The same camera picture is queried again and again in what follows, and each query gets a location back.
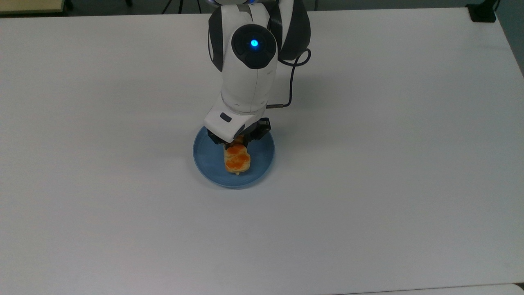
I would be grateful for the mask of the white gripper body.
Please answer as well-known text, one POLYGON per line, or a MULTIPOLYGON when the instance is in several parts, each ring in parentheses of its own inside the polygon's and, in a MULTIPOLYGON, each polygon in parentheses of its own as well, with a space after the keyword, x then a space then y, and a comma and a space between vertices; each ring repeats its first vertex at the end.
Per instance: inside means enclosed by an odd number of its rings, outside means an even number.
POLYGON ((204 118, 203 125, 222 141, 231 143, 256 121, 256 113, 236 113, 222 100, 216 100, 204 118))

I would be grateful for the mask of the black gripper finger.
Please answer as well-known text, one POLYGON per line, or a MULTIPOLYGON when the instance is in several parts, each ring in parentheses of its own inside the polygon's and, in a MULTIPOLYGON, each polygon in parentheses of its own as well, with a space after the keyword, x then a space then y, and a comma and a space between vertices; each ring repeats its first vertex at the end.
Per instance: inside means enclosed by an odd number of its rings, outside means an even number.
POLYGON ((224 141, 223 139, 212 133, 209 129, 207 129, 207 135, 216 145, 228 145, 228 142, 224 141))
POLYGON ((258 141, 264 138, 270 130, 270 119, 260 118, 256 123, 244 130, 244 142, 258 141))

